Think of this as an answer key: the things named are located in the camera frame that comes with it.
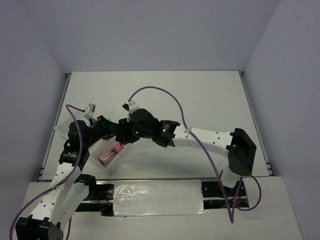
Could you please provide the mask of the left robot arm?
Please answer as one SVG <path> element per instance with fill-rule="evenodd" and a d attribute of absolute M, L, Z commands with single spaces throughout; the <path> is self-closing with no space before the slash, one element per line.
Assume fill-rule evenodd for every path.
<path fill-rule="evenodd" d="M 87 125 L 83 120 L 74 120 L 68 128 L 57 170 L 48 189 L 34 197 L 22 209 L 36 200 L 37 206 L 29 216 L 18 214 L 11 233 L 19 240 L 63 240 L 64 229 L 83 199 L 97 196 L 96 178 L 83 174 L 82 170 L 90 156 L 90 147 L 99 140 L 109 140 L 120 133 L 120 125 L 98 116 Z"/>

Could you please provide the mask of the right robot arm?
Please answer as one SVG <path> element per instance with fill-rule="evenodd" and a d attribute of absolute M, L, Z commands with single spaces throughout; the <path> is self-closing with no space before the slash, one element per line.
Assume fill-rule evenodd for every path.
<path fill-rule="evenodd" d="M 256 144 L 241 128 L 220 132 L 185 127 L 177 121 L 158 120 L 143 108 L 119 120 L 115 136 L 123 145 L 150 139 L 164 148 L 188 147 L 227 158 L 226 166 L 218 174 L 221 181 L 217 190 L 223 196 L 234 191 L 241 177 L 252 175 L 257 150 Z"/>

